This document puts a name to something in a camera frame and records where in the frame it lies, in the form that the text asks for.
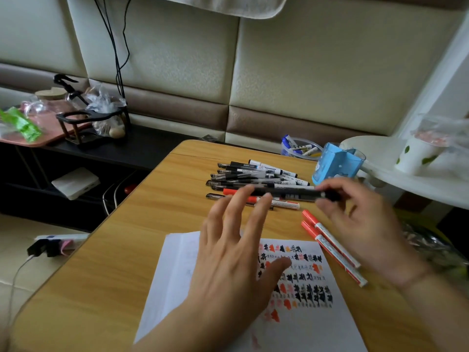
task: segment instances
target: blue pencil sharpener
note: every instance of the blue pencil sharpener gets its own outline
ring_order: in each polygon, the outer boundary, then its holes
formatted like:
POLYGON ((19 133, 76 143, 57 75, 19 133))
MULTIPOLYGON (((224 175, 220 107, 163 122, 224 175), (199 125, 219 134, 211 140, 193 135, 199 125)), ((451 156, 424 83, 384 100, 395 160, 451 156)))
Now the blue pencil sharpener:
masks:
POLYGON ((319 185, 324 179, 336 176, 355 177, 366 157, 355 148, 341 148, 339 143, 326 143, 321 158, 312 176, 313 183, 319 185))

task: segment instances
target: forearm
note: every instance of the forearm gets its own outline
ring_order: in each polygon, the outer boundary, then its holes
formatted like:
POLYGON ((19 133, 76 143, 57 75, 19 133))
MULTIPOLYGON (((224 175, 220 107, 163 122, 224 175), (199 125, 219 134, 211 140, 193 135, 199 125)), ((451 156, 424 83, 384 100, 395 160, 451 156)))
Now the forearm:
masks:
POLYGON ((202 352, 207 351, 197 317, 181 305, 169 313, 152 331, 138 341, 133 352, 202 352))
POLYGON ((469 351, 469 300, 443 277, 428 274, 403 288, 439 349, 469 351))

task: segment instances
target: white shelf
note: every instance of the white shelf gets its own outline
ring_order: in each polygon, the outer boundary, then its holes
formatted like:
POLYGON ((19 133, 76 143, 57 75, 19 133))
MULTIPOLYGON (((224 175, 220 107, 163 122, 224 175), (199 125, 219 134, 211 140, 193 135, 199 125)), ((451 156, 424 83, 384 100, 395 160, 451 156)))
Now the white shelf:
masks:
POLYGON ((443 153, 420 176, 411 176, 394 169, 405 140, 377 135, 362 135, 342 142, 363 152, 366 161, 362 170, 374 177, 442 203, 469 209, 469 182, 447 170, 443 153))

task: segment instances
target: right hand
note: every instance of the right hand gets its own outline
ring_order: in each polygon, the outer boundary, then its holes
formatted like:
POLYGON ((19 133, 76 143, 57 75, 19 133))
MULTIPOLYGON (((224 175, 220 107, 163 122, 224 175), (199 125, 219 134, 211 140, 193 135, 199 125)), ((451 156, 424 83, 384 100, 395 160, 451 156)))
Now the right hand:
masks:
POLYGON ((349 178, 327 179, 316 189, 336 189, 354 202, 349 215, 343 203, 318 199, 316 205, 342 233, 343 245, 360 262, 398 288, 430 269, 402 236, 396 214, 381 195, 349 178))

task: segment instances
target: calligraphy practice sheet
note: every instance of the calligraphy practice sheet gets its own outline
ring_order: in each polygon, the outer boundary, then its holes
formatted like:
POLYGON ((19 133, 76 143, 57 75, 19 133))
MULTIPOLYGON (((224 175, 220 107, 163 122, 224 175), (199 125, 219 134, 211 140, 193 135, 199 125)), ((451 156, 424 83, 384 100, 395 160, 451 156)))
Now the calligraphy practice sheet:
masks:
MULTIPOLYGON (((196 265, 199 234, 166 236, 135 342, 186 298, 196 265)), ((227 350, 367 351, 320 245, 261 239, 257 277, 282 256, 289 257, 292 266, 282 274, 267 308, 227 350)))

